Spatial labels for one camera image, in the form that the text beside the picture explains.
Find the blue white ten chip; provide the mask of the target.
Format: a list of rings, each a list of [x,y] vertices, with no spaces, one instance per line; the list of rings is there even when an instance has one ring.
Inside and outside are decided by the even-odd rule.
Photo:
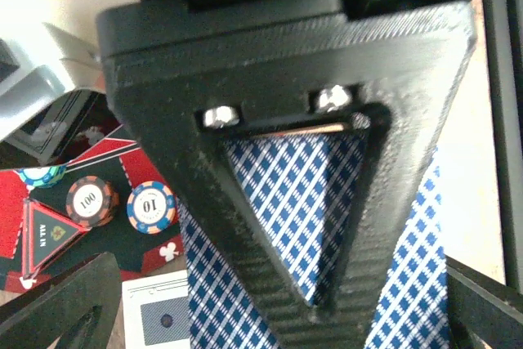
[[[127,199],[127,218],[140,233],[156,235],[177,217],[177,203],[171,190],[160,181],[145,181]]]

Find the grey playing card deck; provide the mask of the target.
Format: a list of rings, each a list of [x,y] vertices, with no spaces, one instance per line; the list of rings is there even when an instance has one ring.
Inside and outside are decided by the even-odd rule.
[[[232,141],[227,152],[264,231],[309,303],[332,277],[365,139],[341,133]],[[440,167],[432,159],[387,272],[368,348],[447,348],[444,247],[436,214]],[[194,348],[276,348],[276,337],[236,274],[190,215],[178,208],[189,279]]]

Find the green blue fifty chip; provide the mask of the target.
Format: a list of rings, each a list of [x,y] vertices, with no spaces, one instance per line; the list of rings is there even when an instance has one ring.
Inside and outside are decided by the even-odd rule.
[[[16,174],[28,187],[50,188],[61,181],[65,175],[65,170],[65,165],[57,165],[16,169]]]

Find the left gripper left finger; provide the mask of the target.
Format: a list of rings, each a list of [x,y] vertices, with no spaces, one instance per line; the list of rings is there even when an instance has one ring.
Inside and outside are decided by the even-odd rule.
[[[99,253],[1,305],[2,348],[105,348],[122,296],[112,253]]]

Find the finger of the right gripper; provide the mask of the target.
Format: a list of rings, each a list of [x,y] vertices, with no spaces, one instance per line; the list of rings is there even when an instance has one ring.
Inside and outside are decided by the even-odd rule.
[[[449,347],[433,154],[468,2],[154,0],[96,27],[108,104],[177,197],[192,347]]]

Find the red black hundred chip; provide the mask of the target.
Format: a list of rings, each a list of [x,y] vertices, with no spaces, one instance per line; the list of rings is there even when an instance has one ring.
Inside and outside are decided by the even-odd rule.
[[[69,188],[65,202],[69,218],[88,229],[108,224],[118,206],[119,194],[112,184],[93,175],[78,179]]]

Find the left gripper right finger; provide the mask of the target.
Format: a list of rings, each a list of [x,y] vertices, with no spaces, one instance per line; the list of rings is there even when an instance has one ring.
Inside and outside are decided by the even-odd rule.
[[[522,294],[446,258],[452,348],[521,348]]]

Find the triangular black dealer button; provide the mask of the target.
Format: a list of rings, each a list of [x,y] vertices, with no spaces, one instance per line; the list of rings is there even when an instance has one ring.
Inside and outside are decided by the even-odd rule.
[[[34,280],[61,254],[81,239],[88,228],[34,199],[25,199],[22,225],[23,280]]]

